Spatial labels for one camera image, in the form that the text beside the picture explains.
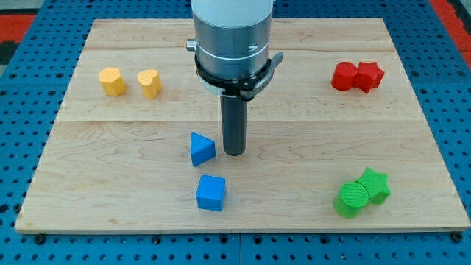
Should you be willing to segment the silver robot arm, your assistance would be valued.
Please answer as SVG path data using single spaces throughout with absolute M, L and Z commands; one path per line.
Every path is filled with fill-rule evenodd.
M 271 82 L 283 54 L 269 57 L 272 0 L 191 0 L 200 82 L 221 97 L 254 99 Z

